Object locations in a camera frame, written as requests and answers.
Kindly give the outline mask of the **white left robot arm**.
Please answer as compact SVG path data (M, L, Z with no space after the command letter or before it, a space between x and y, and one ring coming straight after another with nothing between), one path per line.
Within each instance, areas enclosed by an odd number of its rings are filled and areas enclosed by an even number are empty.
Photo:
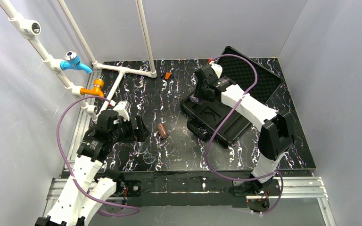
M37 226L87 226L106 199L114 194L122 177L118 171L106 170L90 191L90 185L107 155L116 143L143 142L150 135L140 115L137 127L125 110L104 110L97 123L84 134L70 176L54 206L44 217L37 218Z

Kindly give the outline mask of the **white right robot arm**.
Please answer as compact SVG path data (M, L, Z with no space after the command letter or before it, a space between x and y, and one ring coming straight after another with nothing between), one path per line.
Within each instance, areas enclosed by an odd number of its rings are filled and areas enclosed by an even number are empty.
M220 101L230 108L224 119L215 129L210 142L219 133L234 113L239 113L258 130L257 147L260 152L258 162L248 179L244 182L263 186L270 182L276 168L295 141L293 118L289 112L277 110L262 104L243 90L229 77L221 77L222 67L218 64L206 64L194 72L197 86L194 97L209 102Z

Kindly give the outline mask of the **clear acrylic button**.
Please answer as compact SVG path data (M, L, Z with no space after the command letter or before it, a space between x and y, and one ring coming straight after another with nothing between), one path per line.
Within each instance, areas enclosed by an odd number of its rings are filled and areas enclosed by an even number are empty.
M134 145L134 154L136 156L139 156L141 154L144 154L145 152L148 151L149 145L145 142L137 142Z

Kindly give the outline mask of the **purple poker chip stack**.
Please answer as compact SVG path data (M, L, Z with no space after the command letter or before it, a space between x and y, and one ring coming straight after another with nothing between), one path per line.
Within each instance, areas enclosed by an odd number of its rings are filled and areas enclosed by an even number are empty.
M195 104L198 104L198 105L201 105L202 104L202 100L200 98L197 98L197 97L194 97L194 96L191 96L189 97L190 101L195 103Z

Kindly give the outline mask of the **black poker set case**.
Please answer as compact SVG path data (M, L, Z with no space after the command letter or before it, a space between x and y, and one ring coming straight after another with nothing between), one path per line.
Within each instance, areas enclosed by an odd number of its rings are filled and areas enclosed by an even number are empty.
M253 124L261 130L278 115L266 103L283 79L227 46L216 63L196 70L195 91L181 101L187 128L203 141L212 136L224 146Z

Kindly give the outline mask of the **orange grey poker chip stack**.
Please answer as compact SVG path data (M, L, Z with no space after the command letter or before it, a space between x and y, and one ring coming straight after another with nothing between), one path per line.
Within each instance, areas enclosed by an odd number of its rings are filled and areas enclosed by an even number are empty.
M157 125L157 131L161 139L167 139L169 137L169 132L163 123Z

